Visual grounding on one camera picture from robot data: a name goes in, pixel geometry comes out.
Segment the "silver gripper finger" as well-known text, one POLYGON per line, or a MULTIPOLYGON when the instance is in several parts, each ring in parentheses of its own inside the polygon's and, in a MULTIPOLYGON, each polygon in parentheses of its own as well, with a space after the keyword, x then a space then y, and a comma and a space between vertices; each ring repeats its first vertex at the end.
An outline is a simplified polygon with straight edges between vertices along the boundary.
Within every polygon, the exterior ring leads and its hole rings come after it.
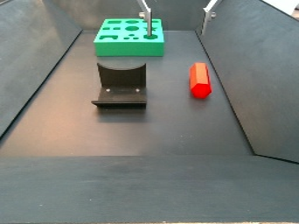
POLYGON ((147 35, 152 35, 152 10, 148 7, 146 0, 136 0, 142 8, 139 12, 139 17, 147 22, 147 35))
POLYGON ((220 0, 210 0, 207 6, 203 8, 204 11, 204 18, 200 28, 200 34, 206 33, 208 22, 211 21, 211 18, 215 16, 215 8, 219 4, 220 0))

